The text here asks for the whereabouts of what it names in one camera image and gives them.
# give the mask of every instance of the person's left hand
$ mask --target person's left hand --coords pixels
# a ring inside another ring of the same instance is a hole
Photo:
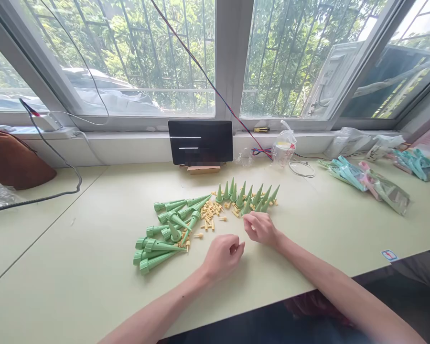
[[[210,282],[217,282],[229,276],[239,264],[244,253],[245,242],[239,243],[239,237],[233,234],[217,236],[211,243],[200,267],[201,272]]]

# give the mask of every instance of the hand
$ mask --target hand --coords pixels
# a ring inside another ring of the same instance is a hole
[[[281,234],[267,213],[254,211],[244,215],[244,229],[250,239],[277,248],[278,237]]]
[[[237,267],[244,253],[245,242],[233,234],[217,236],[205,256],[201,271],[210,282],[217,282],[229,276]]]

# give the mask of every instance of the person's right hand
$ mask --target person's right hand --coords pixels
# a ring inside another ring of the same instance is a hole
[[[252,211],[245,214],[243,218],[244,229],[250,239],[274,248],[277,247],[280,232],[275,228],[269,214]]]

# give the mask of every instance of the plastic bag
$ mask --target plastic bag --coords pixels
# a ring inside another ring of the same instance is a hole
[[[338,156],[349,156],[369,142],[369,135],[354,128],[341,128],[336,137],[323,152],[327,157],[336,159]]]
[[[287,122],[280,121],[282,125],[287,128],[283,130],[276,141],[272,145],[272,161],[280,167],[285,167],[290,162],[291,157],[296,150],[296,138],[293,135],[293,130],[290,129]]]
[[[405,142],[403,136],[401,135],[393,137],[376,135],[374,136],[373,140],[377,140],[377,142],[366,154],[365,159],[367,161],[376,161],[377,159],[380,159],[389,153],[392,148],[395,148]]]

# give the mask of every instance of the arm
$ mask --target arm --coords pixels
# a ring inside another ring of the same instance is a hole
[[[99,344],[156,343],[204,290],[231,274],[244,253],[244,246],[245,242],[240,244],[238,236],[217,236],[200,268],[170,292],[125,320]]]
[[[244,226],[250,239],[276,249],[377,343],[425,344],[416,331],[373,294],[279,232],[268,214],[251,212],[244,215]]]

